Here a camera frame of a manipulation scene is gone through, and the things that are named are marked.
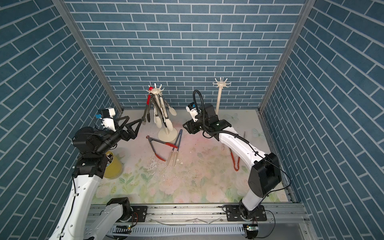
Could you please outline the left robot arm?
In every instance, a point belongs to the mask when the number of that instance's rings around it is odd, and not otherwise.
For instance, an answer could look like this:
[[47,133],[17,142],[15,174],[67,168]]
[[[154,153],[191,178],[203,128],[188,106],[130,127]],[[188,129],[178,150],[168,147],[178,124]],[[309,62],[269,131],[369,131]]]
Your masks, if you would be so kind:
[[116,222],[128,222],[133,210],[127,197],[111,199],[101,215],[86,228],[86,220],[96,190],[105,175],[107,152],[121,140],[134,140],[142,120],[129,117],[111,119],[112,125],[98,131],[92,127],[78,130],[73,145],[80,151],[72,173],[71,188],[65,208],[55,227],[52,240],[102,240]]

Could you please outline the cream silicone steel tongs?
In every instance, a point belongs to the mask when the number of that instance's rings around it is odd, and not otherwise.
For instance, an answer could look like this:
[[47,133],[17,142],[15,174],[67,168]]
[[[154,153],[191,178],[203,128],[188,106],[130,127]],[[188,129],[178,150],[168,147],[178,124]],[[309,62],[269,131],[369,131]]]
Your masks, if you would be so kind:
[[169,119],[169,114],[171,114],[172,116],[176,116],[176,110],[164,99],[163,96],[160,96],[160,101],[163,107],[163,116],[165,118],[167,129],[169,131],[173,131],[174,127],[171,120]]

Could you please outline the blue wooden tip tongs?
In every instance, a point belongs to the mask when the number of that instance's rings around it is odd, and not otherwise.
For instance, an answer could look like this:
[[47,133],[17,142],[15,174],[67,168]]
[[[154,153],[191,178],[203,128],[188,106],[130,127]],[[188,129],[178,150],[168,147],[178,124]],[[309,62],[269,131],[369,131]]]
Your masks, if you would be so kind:
[[181,138],[182,138],[182,134],[183,134],[183,130],[180,130],[178,135],[177,135],[177,138],[175,140],[175,146],[176,147],[173,147],[170,155],[169,155],[169,158],[167,160],[167,166],[170,165],[170,163],[173,164],[173,166],[176,165],[176,161],[177,161],[177,154],[179,152],[179,147],[180,147],[180,143],[181,143]]

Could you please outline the red ring steel tongs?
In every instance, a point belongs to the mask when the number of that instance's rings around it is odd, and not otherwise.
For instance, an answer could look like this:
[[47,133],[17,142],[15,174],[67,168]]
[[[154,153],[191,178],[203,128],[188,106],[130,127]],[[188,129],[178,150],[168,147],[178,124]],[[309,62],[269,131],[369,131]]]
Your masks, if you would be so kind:
[[148,98],[147,98],[147,103],[146,103],[146,108],[145,108],[145,111],[144,111],[144,114],[142,116],[142,124],[145,125],[147,122],[149,123],[151,121],[150,119],[150,108],[151,108],[151,92],[154,88],[149,86],[149,94],[148,94]]

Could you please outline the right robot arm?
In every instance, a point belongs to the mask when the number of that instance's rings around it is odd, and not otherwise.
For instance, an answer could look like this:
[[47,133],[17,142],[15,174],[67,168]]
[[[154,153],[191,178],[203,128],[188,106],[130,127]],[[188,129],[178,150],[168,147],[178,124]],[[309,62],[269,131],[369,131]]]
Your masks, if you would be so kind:
[[122,190],[135,203],[232,203],[245,220],[256,217],[261,202],[276,190],[283,171],[266,154],[218,120],[211,105],[180,126],[171,159],[155,155],[149,139],[129,148]]

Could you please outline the black silicone tongs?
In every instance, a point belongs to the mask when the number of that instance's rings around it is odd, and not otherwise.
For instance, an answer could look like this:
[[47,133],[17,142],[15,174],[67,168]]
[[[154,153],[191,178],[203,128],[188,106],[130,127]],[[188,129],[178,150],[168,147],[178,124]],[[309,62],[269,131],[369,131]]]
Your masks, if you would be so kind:
[[161,128],[162,124],[164,124],[164,126],[167,127],[166,121],[163,116],[162,108],[160,107],[160,104],[157,101],[157,95],[151,95],[151,100],[155,106],[154,109],[157,111],[157,113],[155,114],[155,119],[157,121],[161,121],[161,124],[156,123],[157,127]]

